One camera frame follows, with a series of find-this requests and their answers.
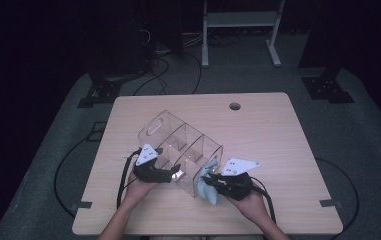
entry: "wooden table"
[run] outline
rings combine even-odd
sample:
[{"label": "wooden table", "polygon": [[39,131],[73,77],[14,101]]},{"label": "wooden table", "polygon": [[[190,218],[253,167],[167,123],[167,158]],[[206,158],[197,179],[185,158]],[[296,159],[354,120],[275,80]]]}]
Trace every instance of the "wooden table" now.
[{"label": "wooden table", "polygon": [[[238,103],[240,110],[230,109]],[[126,158],[138,149],[138,133],[163,110],[223,145],[231,157],[258,161],[249,174],[273,200],[277,223],[287,234],[335,234],[342,223],[330,199],[298,118],[284,93],[119,97],[113,105],[82,202],[73,224],[78,235],[99,234],[116,209]],[[134,210],[126,234],[245,235],[261,231],[220,196],[217,205],[191,197],[175,183],[161,184]]]}]

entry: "white tag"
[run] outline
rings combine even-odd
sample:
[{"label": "white tag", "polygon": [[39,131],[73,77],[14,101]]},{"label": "white tag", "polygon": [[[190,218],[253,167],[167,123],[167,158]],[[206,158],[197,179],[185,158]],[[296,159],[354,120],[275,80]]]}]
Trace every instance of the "white tag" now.
[{"label": "white tag", "polygon": [[222,169],[222,176],[237,176],[261,166],[260,163],[237,158],[230,158]]},{"label": "white tag", "polygon": [[140,166],[141,164],[153,160],[158,156],[159,154],[155,151],[155,149],[153,149],[152,146],[150,146],[150,144],[145,143],[140,155],[137,158],[136,165]]}]

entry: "acrylic divider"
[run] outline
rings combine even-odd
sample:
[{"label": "acrylic divider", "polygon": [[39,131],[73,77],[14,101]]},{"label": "acrylic divider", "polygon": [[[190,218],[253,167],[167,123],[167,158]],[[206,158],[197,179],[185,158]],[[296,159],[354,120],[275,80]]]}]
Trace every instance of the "acrylic divider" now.
[{"label": "acrylic divider", "polygon": [[155,149],[162,149],[156,161],[157,168],[170,169],[181,164],[172,180],[191,196],[196,196],[200,169],[213,159],[218,161],[218,166],[221,163],[221,145],[167,110],[151,120],[138,137],[141,146],[148,143]]}]

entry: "floor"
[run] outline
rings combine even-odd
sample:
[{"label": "floor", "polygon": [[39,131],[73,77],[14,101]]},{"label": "floor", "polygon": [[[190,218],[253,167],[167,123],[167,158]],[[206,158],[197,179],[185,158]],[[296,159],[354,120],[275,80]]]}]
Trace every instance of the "floor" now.
[{"label": "floor", "polygon": [[[328,190],[340,204],[338,213],[349,228],[338,239],[381,239],[381,111],[362,82],[342,69],[337,82],[354,103],[312,100],[302,78],[323,69],[300,69],[306,34],[280,34],[276,48],[282,66],[273,66],[265,45],[267,35],[233,37],[234,44],[209,49],[210,66],[200,68],[200,45],[185,48],[190,55],[153,60],[153,73],[127,82],[120,95],[285,92],[296,111]],[[74,235],[72,212],[80,202],[99,142],[82,142],[97,121],[107,121],[112,104],[77,108],[91,87],[88,75],[77,79],[52,123],[9,209],[0,222],[0,239],[95,239]],[[61,166],[55,180],[58,166]],[[353,223],[351,219],[358,211]],[[332,236],[294,235],[292,239]]]}]

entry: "light blue cloth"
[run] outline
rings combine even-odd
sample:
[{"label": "light blue cloth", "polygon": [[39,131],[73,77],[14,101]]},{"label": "light blue cloth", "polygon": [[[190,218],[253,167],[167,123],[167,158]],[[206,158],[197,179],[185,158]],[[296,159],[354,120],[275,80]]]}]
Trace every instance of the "light blue cloth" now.
[{"label": "light blue cloth", "polygon": [[216,158],[206,163],[205,166],[203,166],[202,169],[200,169],[198,176],[199,181],[197,183],[197,194],[201,198],[208,200],[208,202],[210,202],[212,205],[216,205],[217,203],[218,192],[216,191],[215,187],[206,184],[201,177],[209,177],[208,173],[212,173],[212,169],[216,166],[218,166],[218,160]]}]

